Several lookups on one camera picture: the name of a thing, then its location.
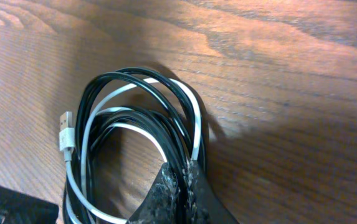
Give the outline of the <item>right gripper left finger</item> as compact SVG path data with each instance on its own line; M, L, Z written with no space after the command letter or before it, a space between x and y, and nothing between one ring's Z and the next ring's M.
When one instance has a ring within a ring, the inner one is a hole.
M180 189L168 162L162 164L144 201L128 219L129 224L176 223Z

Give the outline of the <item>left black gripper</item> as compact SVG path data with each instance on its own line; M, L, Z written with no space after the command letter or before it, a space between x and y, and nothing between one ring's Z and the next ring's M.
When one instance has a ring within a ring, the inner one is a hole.
M59 206L0 186L0 223L55 223Z

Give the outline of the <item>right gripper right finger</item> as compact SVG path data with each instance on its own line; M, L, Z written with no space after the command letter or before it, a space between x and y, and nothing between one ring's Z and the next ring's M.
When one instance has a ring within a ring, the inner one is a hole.
M216 197L197 161L189 161L185 181L188 193L186 223L239 224Z

